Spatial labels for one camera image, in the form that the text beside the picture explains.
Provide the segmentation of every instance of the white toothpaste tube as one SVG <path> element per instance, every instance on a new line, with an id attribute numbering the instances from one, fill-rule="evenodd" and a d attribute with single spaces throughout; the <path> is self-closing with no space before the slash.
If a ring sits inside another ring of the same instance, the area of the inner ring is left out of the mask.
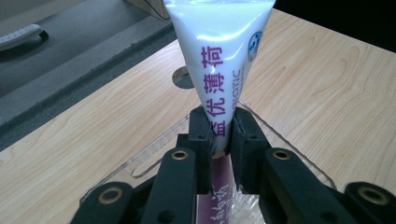
<path id="1" fill-rule="evenodd" d="M 275 0 L 164 2 L 221 157 Z"/>

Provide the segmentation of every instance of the light wood surface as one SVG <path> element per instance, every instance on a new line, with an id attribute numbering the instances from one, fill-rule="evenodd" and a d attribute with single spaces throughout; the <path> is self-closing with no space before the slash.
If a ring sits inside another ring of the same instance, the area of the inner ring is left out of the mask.
<path id="1" fill-rule="evenodd" d="M 99 180 L 200 104 L 177 42 L 0 153 L 0 223 L 67 223 Z M 241 99 L 340 190 L 396 193 L 396 55 L 274 10 Z"/>

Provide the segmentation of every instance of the circular hole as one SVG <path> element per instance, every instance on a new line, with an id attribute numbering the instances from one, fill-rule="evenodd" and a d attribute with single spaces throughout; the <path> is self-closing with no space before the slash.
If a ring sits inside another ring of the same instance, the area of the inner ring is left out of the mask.
<path id="1" fill-rule="evenodd" d="M 104 190 L 99 195 L 99 203 L 101 204 L 111 204 L 118 201 L 122 197 L 122 189 L 117 187 L 111 187 L 109 189 Z"/>
<path id="2" fill-rule="evenodd" d="M 165 210 L 158 215 L 158 221 L 161 223 L 171 223 L 175 219 L 175 214 L 172 211 Z"/>
<path id="3" fill-rule="evenodd" d="M 370 203 L 375 203 L 379 205 L 385 205 L 389 203 L 388 197 L 377 189 L 362 186 L 358 188 L 358 193 L 364 200 Z"/>
<path id="4" fill-rule="evenodd" d="M 324 212 L 320 217 L 327 223 L 337 223 L 337 215 L 331 212 Z"/>
<path id="5" fill-rule="evenodd" d="M 290 159 L 290 154 L 287 151 L 284 150 L 277 150 L 273 152 L 273 156 L 279 160 L 286 161 Z"/>
<path id="6" fill-rule="evenodd" d="M 179 67 L 172 75 L 172 81 L 175 86 L 188 90 L 193 89 L 194 84 L 192 83 L 189 70 L 186 66 Z"/>
<path id="7" fill-rule="evenodd" d="M 172 153 L 172 158 L 178 161 L 182 161 L 189 157 L 189 154 L 186 151 L 180 150 Z"/>

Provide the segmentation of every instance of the wood grain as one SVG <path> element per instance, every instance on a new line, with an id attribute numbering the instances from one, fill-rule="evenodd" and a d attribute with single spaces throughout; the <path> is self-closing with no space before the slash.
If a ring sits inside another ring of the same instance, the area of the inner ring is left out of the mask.
<path id="1" fill-rule="evenodd" d="M 274 10 L 241 99 L 333 178 L 396 193 L 396 55 Z M 98 181 L 198 106 L 178 43 L 0 152 L 0 223 L 67 223 Z"/>

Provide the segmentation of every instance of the transparent plastic tray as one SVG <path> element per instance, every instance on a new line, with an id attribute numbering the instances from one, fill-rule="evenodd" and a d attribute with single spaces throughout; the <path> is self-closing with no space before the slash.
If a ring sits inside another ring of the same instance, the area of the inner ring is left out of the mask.
<path id="1" fill-rule="evenodd" d="M 295 152 L 321 183 L 335 189 L 333 181 L 312 161 L 277 133 L 245 103 L 239 101 L 239 104 L 241 107 L 252 113 L 272 147 L 283 147 Z M 80 201 L 83 202 L 92 190 L 107 182 L 121 181 L 130 184 L 132 187 L 136 187 L 156 175 L 160 167 L 163 154 L 169 149 L 175 147 L 179 133 L 188 132 L 189 118 L 190 115 L 187 115 L 181 119 L 161 137 L 145 147 L 105 179 L 101 180 L 96 186 L 90 189 Z M 234 188 L 231 223 L 265 223 L 258 203 L 259 197 L 257 195 L 244 195 Z"/>

